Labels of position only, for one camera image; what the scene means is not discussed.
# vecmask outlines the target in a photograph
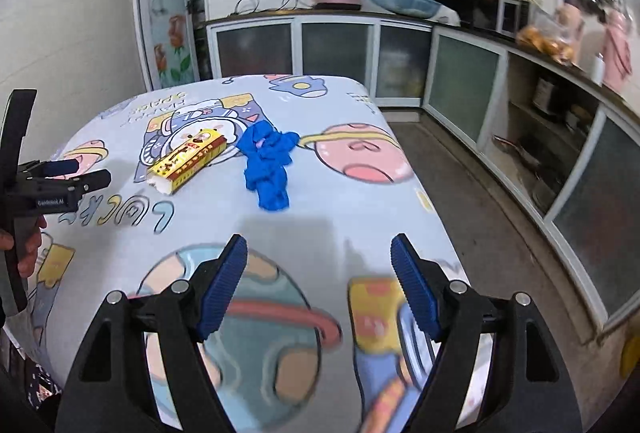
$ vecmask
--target blue plastic tub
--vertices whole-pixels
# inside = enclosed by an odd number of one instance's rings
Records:
[[[402,16],[415,18],[431,18],[441,7],[434,0],[372,0],[373,3]]]

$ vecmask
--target white tablecloth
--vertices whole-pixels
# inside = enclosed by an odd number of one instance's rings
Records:
[[[260,120],[302,137],[286,168],[290,207],[281,212],[258,207],[234,146]],[[144,182],[155,159],[211,127],[228,140],[212,165],[172,196]],[[48,218],[30,307],[10,321],[59,383],[109,291],[160,291],[240,233],[248,267],[221,329],[201,350],[236,429],[401,430],[431,357],[393,274],[391,239],[405,233],[450,278],[466,276],[359,83],[244,76],[145,93],[95,117],[57,158],[113,177],[78,213]],[[490,352],[483,339],[462,419],[479,405]],[[177,425],[155,337],[147,353],[162,418]]]

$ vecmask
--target blue cloth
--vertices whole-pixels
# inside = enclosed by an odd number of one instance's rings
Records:
[[[299,140],[297,133],[281,133],[269,121],[262,120],[247,128],[236,144],[246,155],[246,188],[258,191],[258,205],[262,209],[289,207],[284,166],[291,164],[289,153]]]

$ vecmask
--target silver bolt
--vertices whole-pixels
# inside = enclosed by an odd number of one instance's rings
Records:
[[[466,292],[466,283],[456,279],[449,283],[449,288],[456,294],[464,294]]]
[[[186,279],[178,279],[171,284],[171,292],[174,294],[183,294],[189,289],[189,282]]]
[[[110,305],[119,303],[121,299],[122,299],[122,292],[120,292],[119,290],[112,290],[107,294],[107,302]]]
[[[519,304],[521,304],[523,307],[526,307],[531,302],[531,298],[529,294],[525,294],[524,292],[518,292],[516,294],[516,301]]]

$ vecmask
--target gray floor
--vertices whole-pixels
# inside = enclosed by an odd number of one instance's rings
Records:
[[[559,260],[533,223],[462,144],[430,118],[391,124],[426,188],[474,288],[510,298],[526,291],[544,316],[589,427],[623,381],[625,331],[593,341],[586,311]]]

